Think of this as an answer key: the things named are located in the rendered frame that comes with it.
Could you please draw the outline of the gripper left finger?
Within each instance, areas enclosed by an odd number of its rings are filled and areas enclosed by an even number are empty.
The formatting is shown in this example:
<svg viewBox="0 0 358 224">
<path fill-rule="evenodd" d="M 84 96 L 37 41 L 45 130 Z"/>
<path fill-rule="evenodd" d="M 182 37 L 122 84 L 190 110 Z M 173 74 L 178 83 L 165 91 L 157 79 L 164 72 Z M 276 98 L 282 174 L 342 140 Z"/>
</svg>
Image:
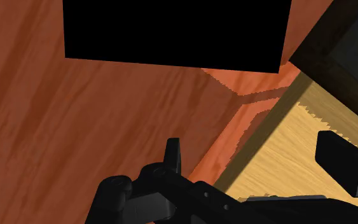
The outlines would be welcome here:
<svg viewBox="0 0 358 224">
<path fill-rule="evenodd" d="M 167 140 L 162 162 L 148 164 L 139 177 L 111 176 L 100 182 L 85 224 L 178 224 L 175 205 L 157 188 L 168 171 L 181 173 L 179 139 Z"/>
</svg>

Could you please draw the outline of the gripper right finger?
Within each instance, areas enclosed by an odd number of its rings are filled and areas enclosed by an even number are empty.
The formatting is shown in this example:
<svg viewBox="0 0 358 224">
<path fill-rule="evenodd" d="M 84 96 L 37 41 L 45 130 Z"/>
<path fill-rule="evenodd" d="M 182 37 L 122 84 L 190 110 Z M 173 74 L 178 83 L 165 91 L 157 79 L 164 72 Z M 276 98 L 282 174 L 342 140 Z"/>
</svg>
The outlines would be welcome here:
<svg viewBox="0 0 358 224">
<path fill-rule="evenodd" d="M 358 147 L 331 130 L 317 134 L 315 161 L 352 197 L 358 198 Z"/>
</svg>

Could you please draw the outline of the light wooden table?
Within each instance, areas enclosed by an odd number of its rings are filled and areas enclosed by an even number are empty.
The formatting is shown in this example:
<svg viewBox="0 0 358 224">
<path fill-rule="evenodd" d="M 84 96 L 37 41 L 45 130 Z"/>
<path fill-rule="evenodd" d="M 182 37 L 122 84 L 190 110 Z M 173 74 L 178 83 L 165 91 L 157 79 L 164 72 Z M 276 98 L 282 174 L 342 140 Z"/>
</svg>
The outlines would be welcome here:
<svg viewBox="0 0 358 224">
<path fill-rule="evenodd" d="M 332 130 L 358 147 L 358 116 L 299 73 L 214 186 L 234 199 L 325 195 L 358 205 L 315 161 L 317 133 Z"/>
</svg>

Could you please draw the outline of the dark brown framed panel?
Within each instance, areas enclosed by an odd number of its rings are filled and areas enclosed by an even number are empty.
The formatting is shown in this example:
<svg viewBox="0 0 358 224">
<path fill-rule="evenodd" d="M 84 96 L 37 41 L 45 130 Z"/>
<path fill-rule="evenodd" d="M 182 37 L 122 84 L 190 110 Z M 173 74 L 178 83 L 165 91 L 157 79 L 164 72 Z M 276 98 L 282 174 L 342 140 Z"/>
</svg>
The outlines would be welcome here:
<svg viewBox="0 0 358 224">
<path fill-rule="evenodd" d="M 333 0 L 290 61 L 358 116 L 358 0 Z"/>
</svg>

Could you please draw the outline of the black robot stand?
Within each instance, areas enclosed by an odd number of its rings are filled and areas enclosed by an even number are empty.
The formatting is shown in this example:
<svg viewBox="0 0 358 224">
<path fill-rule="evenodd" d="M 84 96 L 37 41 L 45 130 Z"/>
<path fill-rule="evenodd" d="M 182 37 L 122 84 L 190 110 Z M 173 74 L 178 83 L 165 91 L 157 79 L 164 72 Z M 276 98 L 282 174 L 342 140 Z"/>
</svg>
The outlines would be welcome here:
<svg viewBox="0 0 358 224">
<path fill-rule="evenodd" d="M 72 59 L 277 73 L 292 0 L 62 0 Z"/>
</svg>

